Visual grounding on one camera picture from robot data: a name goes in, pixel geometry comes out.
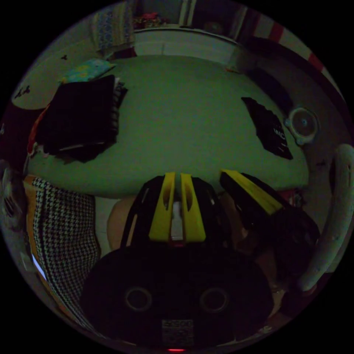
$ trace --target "houndstooth fabric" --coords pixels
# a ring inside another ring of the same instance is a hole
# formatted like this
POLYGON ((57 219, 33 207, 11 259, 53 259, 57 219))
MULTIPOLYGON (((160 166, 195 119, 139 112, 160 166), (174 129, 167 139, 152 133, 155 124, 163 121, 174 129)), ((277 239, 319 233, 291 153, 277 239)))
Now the houndstooth fabric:
POLYGON ((76 322, 96 333, 79 305, 84 281, 100 259, 94 197, 54 187, 41 178, 35 178, 32 185, 41 190, 36 193, 34 216, 39 264, 50 288, 76 322))

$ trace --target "green bedsheet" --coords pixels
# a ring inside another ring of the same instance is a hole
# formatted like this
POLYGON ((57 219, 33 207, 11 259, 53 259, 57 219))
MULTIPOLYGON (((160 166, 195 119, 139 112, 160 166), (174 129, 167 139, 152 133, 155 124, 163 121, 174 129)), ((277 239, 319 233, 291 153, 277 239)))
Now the green bedsheet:
POLYGON ((29 173, 58 187, 112 198, 135 194, 147 180, 170 171, 200 177, 216 191, 221 168, 249 173, 277 190, 308 183, 305 156, 286 128, 293 160, 263 149, 241 97, 252 97, 280 118, 281 113, 246 76, 181 56, 140 56, 116 64, 107 75, 120 77, 129 89, 120 108, 118 142, 87 163, 37 154, 29 173))

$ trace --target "fisheye view circle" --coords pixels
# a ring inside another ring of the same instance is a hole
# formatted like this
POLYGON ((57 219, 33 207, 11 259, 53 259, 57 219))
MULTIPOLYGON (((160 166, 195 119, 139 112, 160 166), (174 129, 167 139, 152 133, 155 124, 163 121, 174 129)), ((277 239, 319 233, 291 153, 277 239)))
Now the fisheye view circle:
POLYGON ((77 335, 230 353, 326 288, 354 129, 287 27, 232 0, 122 0, 43 49, 0 117, 0 230, 77 335))

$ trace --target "label sticker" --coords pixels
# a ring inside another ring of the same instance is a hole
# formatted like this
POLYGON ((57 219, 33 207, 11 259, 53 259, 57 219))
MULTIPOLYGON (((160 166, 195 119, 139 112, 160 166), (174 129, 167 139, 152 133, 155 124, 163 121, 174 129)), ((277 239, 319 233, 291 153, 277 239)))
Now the label sticker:
POLYGON ((162 341, 169 346, 192 346, 193 320, 162 320, 162 341))

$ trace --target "red and white striped fabric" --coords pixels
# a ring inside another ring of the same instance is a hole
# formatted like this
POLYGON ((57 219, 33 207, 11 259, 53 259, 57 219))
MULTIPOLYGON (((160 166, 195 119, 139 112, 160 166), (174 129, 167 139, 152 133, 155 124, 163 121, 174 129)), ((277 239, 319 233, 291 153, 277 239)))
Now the red and white striped fabric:
POLYGON ((308 60, 317 70, 331 82, 331 84, 340 93, 335 81, 329 74, 328 70, 324 67, 321 61, 313 54, 310 48, 308 48, 295 34, 290 32, 284 26, 275 22, 266 15, 259 14, 258 23, 255 26, 254 37, 267 38, 271 41, 281 44, 282 46, 291 49, 304 59, 308 60))

